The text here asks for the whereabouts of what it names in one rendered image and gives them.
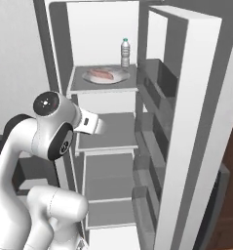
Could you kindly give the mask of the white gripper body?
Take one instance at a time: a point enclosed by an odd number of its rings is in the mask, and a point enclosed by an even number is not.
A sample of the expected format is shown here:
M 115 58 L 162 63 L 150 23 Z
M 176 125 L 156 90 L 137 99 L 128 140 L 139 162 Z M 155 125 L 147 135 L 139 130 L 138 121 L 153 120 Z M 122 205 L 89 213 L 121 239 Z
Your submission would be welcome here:
M 107 127 L 107 125 L 106 125 L 105 121 L 102 119 L 99 119 L 97 121 L 97 127 L 95 129 L 95 133 L 97 135 L 103 134 L 106 131 L 106 127 Z

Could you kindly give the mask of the grey fridge shelf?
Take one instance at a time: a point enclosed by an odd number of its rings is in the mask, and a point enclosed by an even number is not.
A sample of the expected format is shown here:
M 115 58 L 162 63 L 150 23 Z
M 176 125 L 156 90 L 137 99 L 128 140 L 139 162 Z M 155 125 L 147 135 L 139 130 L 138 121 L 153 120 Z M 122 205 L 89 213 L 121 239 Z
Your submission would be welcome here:
M 105 122 L 102 134 L 78 134 L 75 155 L 81 152 L 103 149 L 137 148 L 135 117 L 132 112 L 105 113 L 99 118 Z
M 96 84 L 89 82 L 83 78 L 83 74 L 89 70 L 90 66 L 76 66 L 73 69 L 73 75 L 70 78 L 67 96 L 75 94 L 90 94 L 102 92 L 121 92 L 121 91 L 135 91 L 136 90 L 136 66 L 131 64 L 128 72 L 130 77 L 124 81 L 114 84 Z

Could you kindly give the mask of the grey fridge drawer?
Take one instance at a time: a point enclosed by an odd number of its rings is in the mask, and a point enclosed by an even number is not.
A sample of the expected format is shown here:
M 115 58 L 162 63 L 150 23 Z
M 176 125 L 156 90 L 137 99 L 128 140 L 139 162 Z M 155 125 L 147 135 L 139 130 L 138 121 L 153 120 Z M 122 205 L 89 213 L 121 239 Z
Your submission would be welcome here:
M 133 205 L 130 198 L 89 204 L 86 229 L 132 226 L 135 223 Z
M 90 203 L 128 200 L 133 187 L 133 156 L 130 153 L 86 157 L 84 192 Z

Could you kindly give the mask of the raw pink steak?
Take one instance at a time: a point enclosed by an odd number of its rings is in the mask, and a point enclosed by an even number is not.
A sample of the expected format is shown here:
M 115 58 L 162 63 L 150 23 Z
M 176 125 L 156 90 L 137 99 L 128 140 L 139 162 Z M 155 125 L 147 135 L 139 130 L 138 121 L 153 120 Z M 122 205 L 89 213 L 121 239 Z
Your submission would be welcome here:
M 92 68 L 90 69 L 90 73 L 98 78 L 104 78 L 109 80 L 114 79 L 113 75 L 108 70 L 105 69 Z

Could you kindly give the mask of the grey fridge door bin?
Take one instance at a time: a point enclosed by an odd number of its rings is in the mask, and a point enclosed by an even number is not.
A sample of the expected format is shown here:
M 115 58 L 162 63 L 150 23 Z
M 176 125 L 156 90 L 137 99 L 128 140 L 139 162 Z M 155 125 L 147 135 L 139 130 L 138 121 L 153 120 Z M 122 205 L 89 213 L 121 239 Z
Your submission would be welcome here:
M 132 203 L 140 250 L 154 250 L 162 188 L 149 156 L 135 157 L 133 177 Z
M 177 77 L 161 60 L 147 60 L 137 67 L 137 86 L 147 106 L 174 114 Z
M 145 112 L 136 119 L 136 131 L 141 132 L 156 165 L 167 162 L 169 140 L 153 113 Z

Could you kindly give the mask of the white fridge door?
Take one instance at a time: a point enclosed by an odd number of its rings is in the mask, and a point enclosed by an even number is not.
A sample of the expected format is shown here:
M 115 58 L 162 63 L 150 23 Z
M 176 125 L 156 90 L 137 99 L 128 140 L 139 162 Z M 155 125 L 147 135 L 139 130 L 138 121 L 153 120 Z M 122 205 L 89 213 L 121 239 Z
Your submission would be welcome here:
M 154 250 L 193 250 L 233 127 L 233 0 L 153 0 L 147 56 L 177 77 Z

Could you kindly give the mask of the white and grey fridge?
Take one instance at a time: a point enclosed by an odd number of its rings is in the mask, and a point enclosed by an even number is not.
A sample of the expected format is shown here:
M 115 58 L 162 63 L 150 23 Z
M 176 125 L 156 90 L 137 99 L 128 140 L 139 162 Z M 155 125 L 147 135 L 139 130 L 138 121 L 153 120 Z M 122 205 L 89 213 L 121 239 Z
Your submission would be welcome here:
M 164 182 L 165 165 L 156 165 L 141 132 L 136 131 L 136 119 L 145 112 L 158 119 L 167 139 L 170 138 L 173 116 L 147 106 L 137 86 L 137 67 L 148 58 L 147 41 L 150 38 L 151 16 L 148 0 L 33 0 L 43 47 L 50 88 L 65 95 L 75 104 L 98 115 L 132 112 L 135 117 L 137 148 L 103 149 L 75 155 L 77 135 L 65 157 L 66 167 L 72 173 L 71 183 L 84 192 L 86 157 L 89 155 L 130 153 L 149 156 L 157 170 L 160 186 Z M 121 44 L 127 38 L 130 65 L 136 66 L 136 90 L 75 94 L 66 91 L 76 66 L 121 66 Z

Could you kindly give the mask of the white plate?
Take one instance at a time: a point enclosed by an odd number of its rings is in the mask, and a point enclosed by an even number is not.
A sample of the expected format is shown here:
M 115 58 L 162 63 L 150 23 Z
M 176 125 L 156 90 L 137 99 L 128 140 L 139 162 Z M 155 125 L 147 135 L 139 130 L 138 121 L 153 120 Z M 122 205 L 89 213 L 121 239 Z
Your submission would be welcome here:
M 130 78 L 130 73 L 121 67 L 111 66 L 111 67 L 93 67 L 93 68 L 108 70 L 114 77 L 113 80 L 95 77 L 90 73 L 91 69 L 90 68 L 82 75 L 82 77 L 85 80 L 95 84 L 115 84 Z

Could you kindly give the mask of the clear water bottle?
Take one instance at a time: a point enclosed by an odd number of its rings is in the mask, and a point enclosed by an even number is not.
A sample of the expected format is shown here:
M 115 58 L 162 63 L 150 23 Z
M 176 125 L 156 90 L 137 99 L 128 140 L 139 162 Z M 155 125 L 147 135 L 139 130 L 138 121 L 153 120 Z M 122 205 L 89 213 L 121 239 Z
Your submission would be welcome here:
M 130 65 L 131 46 L 127 38 L 124 38 L 121 44 L 121 66 L 128 67 Z

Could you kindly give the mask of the brown wooden cabinet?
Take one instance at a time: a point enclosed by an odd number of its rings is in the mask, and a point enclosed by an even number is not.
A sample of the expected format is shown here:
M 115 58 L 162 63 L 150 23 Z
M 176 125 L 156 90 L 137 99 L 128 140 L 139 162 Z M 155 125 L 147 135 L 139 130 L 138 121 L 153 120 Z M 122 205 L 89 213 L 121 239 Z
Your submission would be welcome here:
M 233 250 L 233 128 L 222 163 L 229 171 L 223 205 L 206 250 Z

